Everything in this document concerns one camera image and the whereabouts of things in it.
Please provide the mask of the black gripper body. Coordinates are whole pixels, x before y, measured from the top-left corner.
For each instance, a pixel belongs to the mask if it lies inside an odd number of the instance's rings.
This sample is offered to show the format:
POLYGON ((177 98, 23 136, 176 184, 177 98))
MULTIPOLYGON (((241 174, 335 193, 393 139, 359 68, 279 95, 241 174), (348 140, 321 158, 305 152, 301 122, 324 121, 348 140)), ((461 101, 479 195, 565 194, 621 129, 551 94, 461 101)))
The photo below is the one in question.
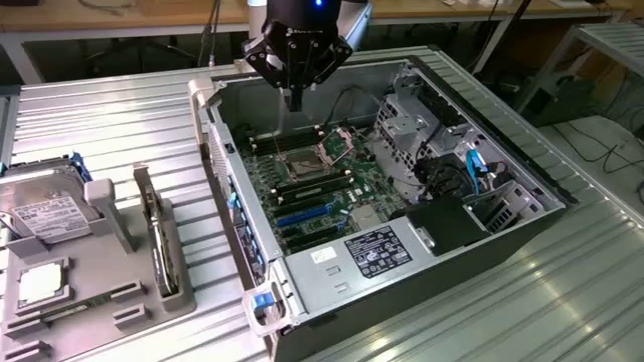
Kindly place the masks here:
POLYGON ((301 52, 301 44, 319 40, 327 44, 339 35, 337 19, 340 1, 269 1, 264 21, 264 40, 288 66, 293 88, 293 58, 301 52))

